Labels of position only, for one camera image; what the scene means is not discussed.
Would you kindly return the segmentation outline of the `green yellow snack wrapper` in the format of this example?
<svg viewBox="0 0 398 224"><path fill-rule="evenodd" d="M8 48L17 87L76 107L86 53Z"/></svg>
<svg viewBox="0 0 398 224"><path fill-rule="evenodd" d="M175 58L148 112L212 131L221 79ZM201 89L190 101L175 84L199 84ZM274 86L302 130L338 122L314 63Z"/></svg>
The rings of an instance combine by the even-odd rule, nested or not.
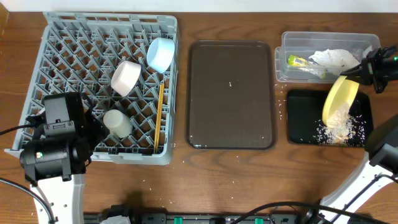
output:
<svg viewBox="0 0 398 224"><path fill-rule="evenodd" d="M324 79L326 77L326 70L319 64L305 60L296 55L290 55L287 63L290 66L297 67L298 70L309 72L317 77Z"/></svg>

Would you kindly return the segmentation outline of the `light blue bowl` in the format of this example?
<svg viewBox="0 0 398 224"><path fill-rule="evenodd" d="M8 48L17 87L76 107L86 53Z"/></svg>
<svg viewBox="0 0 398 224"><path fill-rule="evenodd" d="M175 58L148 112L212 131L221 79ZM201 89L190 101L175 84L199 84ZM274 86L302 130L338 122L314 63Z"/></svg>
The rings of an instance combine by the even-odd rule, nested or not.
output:
<svg viewBox="0 0 398 224"><path fill-rule="evenodd" d="M152 41L147 51L147 64L158 73L164 73L172 63L175 42L158 37Z"/></svg>

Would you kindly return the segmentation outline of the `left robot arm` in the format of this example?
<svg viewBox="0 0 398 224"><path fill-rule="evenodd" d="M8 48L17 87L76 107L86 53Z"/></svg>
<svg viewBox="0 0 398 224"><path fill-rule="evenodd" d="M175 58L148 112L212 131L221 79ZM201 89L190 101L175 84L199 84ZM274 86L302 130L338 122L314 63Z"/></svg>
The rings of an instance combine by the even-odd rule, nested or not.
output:
<svg viewBox="0 0 398 224"><path fill-rule="evenodd" d="M107 136L89 97L69 92L44 97L32 139L19 156L39 223L83 223L85 173L95 147Z"/></svg>

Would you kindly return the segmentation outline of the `white tissue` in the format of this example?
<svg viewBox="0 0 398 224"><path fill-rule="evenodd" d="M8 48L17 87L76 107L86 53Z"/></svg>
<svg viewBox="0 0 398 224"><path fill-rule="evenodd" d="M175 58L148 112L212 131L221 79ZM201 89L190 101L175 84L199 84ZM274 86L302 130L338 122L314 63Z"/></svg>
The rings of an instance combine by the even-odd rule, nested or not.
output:
<svg viewBox="0 0 398 224"><path fill-rule="evenodd" d="M328 72L336 76L360 64L349 51L344 49L316 51L313 55L309 56L309 59L325 67Z"/></svg>

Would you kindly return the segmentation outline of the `yellow plate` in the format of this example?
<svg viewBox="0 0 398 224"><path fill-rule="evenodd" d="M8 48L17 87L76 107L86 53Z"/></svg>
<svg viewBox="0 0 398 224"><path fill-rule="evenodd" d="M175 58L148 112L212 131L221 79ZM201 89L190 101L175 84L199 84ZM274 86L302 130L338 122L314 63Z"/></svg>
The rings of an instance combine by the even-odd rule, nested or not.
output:
<svg viewBox="0 0 398 224"><path fill-rule="evenodd" d="M337 115L348 114L358 92L359 83L341 75L330 89L322 111L322 121L329 128L338 127Z"/></svg>

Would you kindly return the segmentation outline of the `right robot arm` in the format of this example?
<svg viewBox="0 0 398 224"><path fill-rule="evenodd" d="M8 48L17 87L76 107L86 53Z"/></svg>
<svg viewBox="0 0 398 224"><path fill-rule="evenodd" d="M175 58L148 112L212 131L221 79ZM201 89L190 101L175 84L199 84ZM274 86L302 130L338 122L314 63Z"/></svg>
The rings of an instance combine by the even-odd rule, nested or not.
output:
<svg viewBox="0 0 398 224"><path fill-rule="evenodd" d="M341 72L326 98L325 123L341 106L352 105L360 85L372 85L382 93L397 79L395 46L371 51L353 68ZM364 145L364 158L349 177L316 208L320 223L348 223L361 219L356 213L378 190L397 182L397 117L374 129Z"/></svg>

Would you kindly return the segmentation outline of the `cream white cup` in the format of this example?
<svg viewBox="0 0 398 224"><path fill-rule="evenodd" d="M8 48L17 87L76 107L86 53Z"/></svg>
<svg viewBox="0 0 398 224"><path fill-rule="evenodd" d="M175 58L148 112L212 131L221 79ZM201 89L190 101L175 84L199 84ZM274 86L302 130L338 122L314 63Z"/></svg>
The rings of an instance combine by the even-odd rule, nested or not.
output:
<svg viewBox="0 0 398 224"><path fill-rule="evenodd" d="M132 123L129 117L119 110L109 110L103 117L104 125L117 138L125 138L132 132Z"/></svg>

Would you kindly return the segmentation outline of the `white pink bowl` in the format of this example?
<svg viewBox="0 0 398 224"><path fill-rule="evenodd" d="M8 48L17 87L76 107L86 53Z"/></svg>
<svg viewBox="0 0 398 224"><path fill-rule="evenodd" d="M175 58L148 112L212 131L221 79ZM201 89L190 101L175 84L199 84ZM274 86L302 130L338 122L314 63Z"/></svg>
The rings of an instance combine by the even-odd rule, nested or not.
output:
<svg viewBox="0 0 398 224"><path fill-rule="evenodd" d="M122 97L127 96L134 88L140 74L141 66L139 64L123 61L113 74L111 88Z"/></svg>

